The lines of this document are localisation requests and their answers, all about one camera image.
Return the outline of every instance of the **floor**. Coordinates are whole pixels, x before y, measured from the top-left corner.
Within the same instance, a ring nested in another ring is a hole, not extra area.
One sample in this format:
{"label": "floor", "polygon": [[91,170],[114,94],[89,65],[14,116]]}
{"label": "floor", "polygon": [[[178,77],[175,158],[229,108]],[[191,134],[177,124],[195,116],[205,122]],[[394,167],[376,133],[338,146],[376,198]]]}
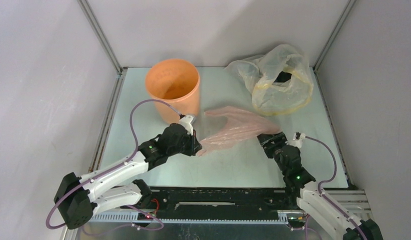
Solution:
{"label": "floor", "polygon": [[[101,160],[101,168],[121,160],[134,150],[129,115],[134,105],[149,99],[144,85],[148,70],[149,68],[129,68],[127,71]],[[223,67],[198,67],[198,71],[201,79],[201,113],[197,116],[194,128],[199,140],[215,133],[225,124],[224,119],[216,122],[215,119],[205,117],[204,111],[234,106],[255,112],[251,104],[251,95],[244,83],[226,73]],[[316,79],[313,80],[312,100],[306,107],[289,115],[272,116],[269,119],[279,124],[288,138],[295,132],[302,132],[325,142],[335,153],[338,171],[334,181],[324,186],[346,188],[348,184],[344,170],[340,167],[341,158]],[[162,133],[168,126],[161,120],[153,103],[139,107],[134,113],[133,121],[140,143]],[[333,160],[323,146],[306,140],[301,149],[301,157],[303,166],[317,181],[332,176]],[[230,149],[200,157],[181,154],[172,156],[166,164],[134,176],[133,179],[144,179],[150,186],[282,188],[285,186],[282,177],[277,164],[266,157],[257,139],[250,139]]]}

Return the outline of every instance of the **orange bucket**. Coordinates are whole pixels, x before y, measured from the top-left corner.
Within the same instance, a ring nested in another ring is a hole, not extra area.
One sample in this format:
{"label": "orange bucket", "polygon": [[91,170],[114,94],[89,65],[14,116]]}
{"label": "orange bucket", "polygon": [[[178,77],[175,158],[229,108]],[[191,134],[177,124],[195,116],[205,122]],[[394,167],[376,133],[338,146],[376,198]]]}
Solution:
{"label": "orange bucket", "polygon": [[[145,88],[153,99],[162,100],[184,115],[198,115],[200,110],[200,74],[183,59],[167,59],[154,65],[146,74]],[[168,123],[179,122],[170,107],[154,102],[161,118]]]}

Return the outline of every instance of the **gray wall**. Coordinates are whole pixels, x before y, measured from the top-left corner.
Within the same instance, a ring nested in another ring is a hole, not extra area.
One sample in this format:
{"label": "gray wall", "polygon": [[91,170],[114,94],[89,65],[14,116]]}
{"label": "gray wall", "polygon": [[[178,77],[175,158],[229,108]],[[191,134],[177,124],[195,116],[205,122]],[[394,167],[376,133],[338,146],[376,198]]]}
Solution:
{"label": "gray wall", "polygon": [[411,240],[411,0],[358,1],[318,77],[386,240]]}
{"label": "gray wall", "polygon": [[87,172],[116,76],[77,1],[0,1],[0,240],[60,237],[45,218]]}
{"label": "gray wall", "polygon": [[120,64],[151,67],[168,58],[226,66],[280,43],[313,64],[348,0],[93,0]]}

